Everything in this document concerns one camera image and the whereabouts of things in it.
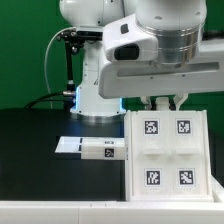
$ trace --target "blue light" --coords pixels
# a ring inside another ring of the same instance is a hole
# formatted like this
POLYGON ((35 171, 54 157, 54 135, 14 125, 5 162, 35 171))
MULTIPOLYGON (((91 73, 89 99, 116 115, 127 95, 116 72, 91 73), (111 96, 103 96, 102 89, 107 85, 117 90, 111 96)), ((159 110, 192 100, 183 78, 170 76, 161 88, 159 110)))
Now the blue light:
POLYGON ((120 112, 125 111, 125 109, 122 106, 122 98, 120 98, 120 112))

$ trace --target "black cable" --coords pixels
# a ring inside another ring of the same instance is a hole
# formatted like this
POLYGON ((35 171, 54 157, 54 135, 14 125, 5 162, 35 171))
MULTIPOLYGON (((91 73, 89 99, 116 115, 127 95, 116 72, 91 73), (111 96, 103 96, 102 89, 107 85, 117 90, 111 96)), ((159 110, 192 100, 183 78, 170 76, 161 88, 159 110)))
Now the black cable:
POLYGON ((35 100, 32 102, 32 104, 28 105, 25 107, 26 109, 32 109, 33 106, 35 106, 38 103, 43 103, 43 102, 70 102, 69 100, 35 100))
POLYGON ((203 40, 224 39, 224 30, 211 30, 203 33, 203 40))
POLYGON ((36 100, 26 104, 26 106, 24 108, 28 108, 28 109, 32 108, 36 103, 39 103, 40 101, 43 101, 43 100, 45 100, 47 98, 54 97, 54 96, 63 96, 63 93, 62 92, 56 92, 56 93, 47 94, 45 96, 42 96, 42 97, 40 97, 40 98, 38 98, 38 99, 36 99, 36 100))

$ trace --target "table surface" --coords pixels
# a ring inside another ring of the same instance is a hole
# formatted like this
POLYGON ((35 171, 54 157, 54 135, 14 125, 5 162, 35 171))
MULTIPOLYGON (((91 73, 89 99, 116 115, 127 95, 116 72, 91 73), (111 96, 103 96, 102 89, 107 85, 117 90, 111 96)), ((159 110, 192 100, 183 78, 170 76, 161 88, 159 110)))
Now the table surface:
POLYGON ((123 124, 90 125, 62 110, 0 111, 0 200, 122 201, 124 162, 55 154, 60 136, 123 137, 123 124))

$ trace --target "green backdrop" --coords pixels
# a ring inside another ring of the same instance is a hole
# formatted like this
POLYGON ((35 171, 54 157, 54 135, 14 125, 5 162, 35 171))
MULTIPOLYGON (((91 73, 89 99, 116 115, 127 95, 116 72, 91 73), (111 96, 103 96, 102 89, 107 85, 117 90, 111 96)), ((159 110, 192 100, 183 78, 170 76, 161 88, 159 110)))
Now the green backdrop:
MULTIPOLYGON (((43 69, 45 50, 52 36, 69 26, 60 15, 58 2, 59 0, 1 1, 0 109, 21 108, 47 94, 43 69)), ((205 29, 223 29, 224 1, 207 0, 207 6, 205 29)), ((74 70, 76 76, 81 73, 80 56, 74 59, 74 70)), ((48 72, 52 92, 64 90, 66 66, 62 42, 53 44, 48 72)), ((142 108, 137 98, 124 100, 124 105, 132 110, 142 108)), ((224 136, 224 93, 191 95, 182 109, 206 109, 209 127, 224 136)))

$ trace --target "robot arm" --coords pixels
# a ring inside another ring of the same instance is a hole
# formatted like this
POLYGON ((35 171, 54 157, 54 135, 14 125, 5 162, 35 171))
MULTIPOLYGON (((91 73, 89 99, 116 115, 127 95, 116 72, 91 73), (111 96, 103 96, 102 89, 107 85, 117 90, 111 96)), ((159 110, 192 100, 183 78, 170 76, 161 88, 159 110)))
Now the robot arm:
POLYGON ((140 0, 104 28, 104 98, 222 91, 223 40, 202 42, 205 0, 140 0))

